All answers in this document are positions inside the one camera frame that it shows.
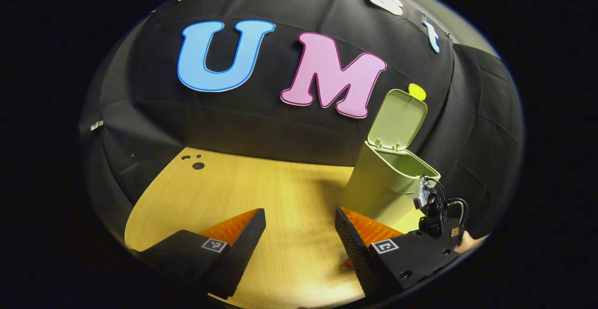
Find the hand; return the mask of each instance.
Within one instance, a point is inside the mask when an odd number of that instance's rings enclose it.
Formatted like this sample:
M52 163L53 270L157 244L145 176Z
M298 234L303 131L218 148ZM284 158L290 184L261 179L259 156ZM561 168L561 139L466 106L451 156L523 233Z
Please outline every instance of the hand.
M476 249L476 248L480 247L480 245L482 245L482 243L484 242L484 239L486 239L487 237L488 237L488 235L486 235L485 237L479 238L479 239L473 239L470 236L469 232L465 231L463 233L463 239L462 239L461 243L459 245L457 245L457 247L455 247L455 251L459 254L463 254L470 249Z

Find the white cutout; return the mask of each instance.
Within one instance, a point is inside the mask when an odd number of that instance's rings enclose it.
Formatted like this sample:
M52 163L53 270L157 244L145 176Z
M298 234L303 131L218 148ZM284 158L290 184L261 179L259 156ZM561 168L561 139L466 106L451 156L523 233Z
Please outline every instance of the white cutout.
M403 15L403 9L401 9L403 4L400 0L370 0L370 2L394 15Z

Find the orange soft pad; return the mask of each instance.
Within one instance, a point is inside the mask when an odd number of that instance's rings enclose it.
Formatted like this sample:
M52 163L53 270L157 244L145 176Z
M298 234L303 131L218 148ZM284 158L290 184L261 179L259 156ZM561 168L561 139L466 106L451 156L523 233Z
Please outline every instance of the orange soft pad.
M344 207L341 207L341 209L347 215L347 218L349 218L349 221L353 224L361 240L365 243L365 247L368 249L372 243L403 235L398 230L393 230L386 225L378 223L376 220L362 216L350 209Z
M239 235L241 235L241 232L243 232L245 229L245 226L247 226L249 221L254 217L254 215L256 215L257 211L258 208L241 213L240 215L234 216L231 219L215 224L214 226L199 232L199 234L208 238L226 241L232 246L239 238Z

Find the black fabric backdrop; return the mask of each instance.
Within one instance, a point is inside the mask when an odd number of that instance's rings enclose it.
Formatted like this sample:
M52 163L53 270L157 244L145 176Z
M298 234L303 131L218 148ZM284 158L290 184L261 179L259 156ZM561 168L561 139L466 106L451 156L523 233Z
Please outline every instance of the black fabric backdrop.
M427 92L428 114L408 148L441 173L449 196L468 201L472 236L488 234L511 198L523 154L523 117L513 79L492 55L453 47L437 24L440 53L434 53L422 13L403 4L405 14L397 17L368 0L165 2L115 46L88 93L79 125L81 151L100 217L123 235L132 205L186 146L353 166L385 94L417 83ZM206 61L210 70L223 71L239 41L234 26L246 19L276 25L263 38L248 81L222 93L185 87L177 77L182 30L207 20L223 22ZM364 52L387 62L365 119L341 115L334 105L323 109L317 99L308 107L280 100L299 64L301 32L334 38L343 67ZM311 93L317 98L315 86ZM90 131L98 120L104 126Z

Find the cable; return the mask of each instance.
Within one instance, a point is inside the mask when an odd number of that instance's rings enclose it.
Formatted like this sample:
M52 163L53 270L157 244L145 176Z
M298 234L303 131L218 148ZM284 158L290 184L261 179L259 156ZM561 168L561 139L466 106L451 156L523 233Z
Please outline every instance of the cable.
M469 207L469 205L467 205L467 202L465 200L462 200L461 198L451 198L450 200L447 200L447 194L446 194L446 191L444 191L444 186L442 186L442 183L440 183L436 179L433 179L433 178L427 177L427 176L425 177L425 179L435 181L436 184L438 184L438 186L440 186L440 190L442 190L442 198L443 198L444 202L446 203L447 208L448 208L449 204L452 202L461 203L461 219L459 219L459 226L464 226L465 220L467 219L467 213L470 210L470 207Z
M431 180L431 181L435 181L436 184L438 184L440 186L440 190L442 190L442 200L444 200L444 202L447 201L447 193L444 191L444 187L442 186L442 184L437 181L436 179L430 178L426 176L426 180Z
M464 226L465 220L467 219L467 213L470 210L469 205L467 205L467 202L462 200L461 198L452 198L452 199L448 200L448 202L449 202L449 204L452 202L460 202L463 205L464 209L463 209L463 212L461 213L462 218L461 218L461 220L459 220L459 225Z
M461 225L461 222L463 221L463 214L465 214L465 205L461 202L461 201L451 201L448 204L453 204L453 202L459 203L459 205L461 205L461 216L459 217L459 225Z

